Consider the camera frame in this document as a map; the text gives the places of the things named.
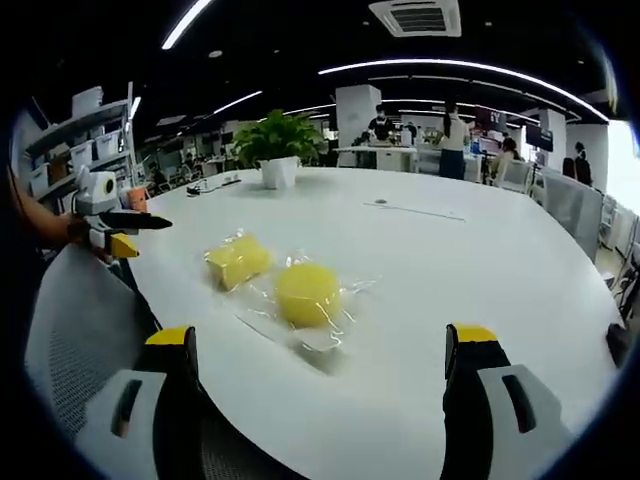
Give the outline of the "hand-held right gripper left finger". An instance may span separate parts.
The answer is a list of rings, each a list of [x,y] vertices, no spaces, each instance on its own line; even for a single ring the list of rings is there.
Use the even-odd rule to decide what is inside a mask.
[[[202,479],[195,328],[161,329],[86,405],[82,455],[106,479]]]

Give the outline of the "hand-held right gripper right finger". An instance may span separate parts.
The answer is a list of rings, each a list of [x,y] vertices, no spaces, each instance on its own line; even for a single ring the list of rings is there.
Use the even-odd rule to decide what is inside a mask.
[[[443,479],[535,479],[571,444],[561,403],[496,335],[446,327]]]

